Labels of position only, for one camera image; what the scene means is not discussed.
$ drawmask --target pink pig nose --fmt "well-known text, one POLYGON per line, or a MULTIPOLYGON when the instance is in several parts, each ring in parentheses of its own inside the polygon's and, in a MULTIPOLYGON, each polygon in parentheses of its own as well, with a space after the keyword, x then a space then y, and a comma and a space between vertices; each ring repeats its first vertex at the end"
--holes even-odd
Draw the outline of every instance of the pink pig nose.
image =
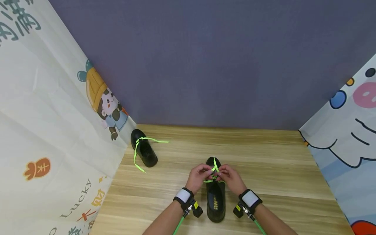
POLYGON ((366 82, 360 85, 354 92, 355 104, 362 108, 376 108, 376 82, 366 82))

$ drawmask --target white wristband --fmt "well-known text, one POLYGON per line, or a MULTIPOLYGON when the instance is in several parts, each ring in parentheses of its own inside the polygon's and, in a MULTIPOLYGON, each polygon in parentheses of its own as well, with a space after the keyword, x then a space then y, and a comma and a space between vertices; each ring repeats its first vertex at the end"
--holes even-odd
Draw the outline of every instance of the white wristband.
POLYGON ((252 191, 247 192, 242 198, 241 198, 248 207, 252 207, 253 204, 259 200, 258 196, 254 194, 252 191))
POLYGON ((176 194, 175 197, 179 198, 179 199, 182 200, 184 203, 186 203, 186 202, 189 200, 190 196, 191 196, 191 194, 190 194, 188 191, 186 191, 186 190, 184 190, 184 189, 181 189, 181 190, 176 194))

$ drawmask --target shoe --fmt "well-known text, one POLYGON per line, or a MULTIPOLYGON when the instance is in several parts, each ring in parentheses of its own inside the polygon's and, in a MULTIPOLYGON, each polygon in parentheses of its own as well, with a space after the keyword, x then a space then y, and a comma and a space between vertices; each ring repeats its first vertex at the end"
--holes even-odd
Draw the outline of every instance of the shoe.
MULTIPOLYGON (((221 163, 219 162, 218 158, 215 159, 215 162, 219 168, 221 163)), ((214 167, 214 157, 209 157, 206 164, 214 167)), ((215 223, 221 222, 226 213, 225 183, 218 183, 215 180, 213 182, 206 183, 206 195, 208 197, 208 205, 206 206, 208 218, 215 223)))
MULTIPOLYGON (((141 137, 146 137, 146 135, 139 129, 134 129, 130 135, 130 142, 134 150, 136 150, 136 141, 141 137)), ((142 162, 147 167, 153 167, 158 162, 157 155, 155 155, 152 147, 149 144, 149 140, 143 139, 139 140, 137 145, 137 154, 140 156, 142 162)))

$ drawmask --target shoe insole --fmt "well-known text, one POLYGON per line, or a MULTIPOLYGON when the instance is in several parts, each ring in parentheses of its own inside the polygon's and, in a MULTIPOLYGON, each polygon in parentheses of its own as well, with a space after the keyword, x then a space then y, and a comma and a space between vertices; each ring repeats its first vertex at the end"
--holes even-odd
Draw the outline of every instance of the shoe insole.
POLYGON ((208 192, 208 204, 214 211, 221 211, 223 207, 223 198, 221 188, 218 184, 214 184, 208 192))

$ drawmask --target white backdrop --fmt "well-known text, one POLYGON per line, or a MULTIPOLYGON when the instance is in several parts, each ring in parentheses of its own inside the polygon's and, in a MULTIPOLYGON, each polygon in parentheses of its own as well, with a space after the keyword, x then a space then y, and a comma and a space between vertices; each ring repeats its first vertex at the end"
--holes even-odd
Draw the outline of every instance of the white backdrop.
POLYGON ((136 124, 48 1, 0 3, 0 234, 87 235, 136 124))

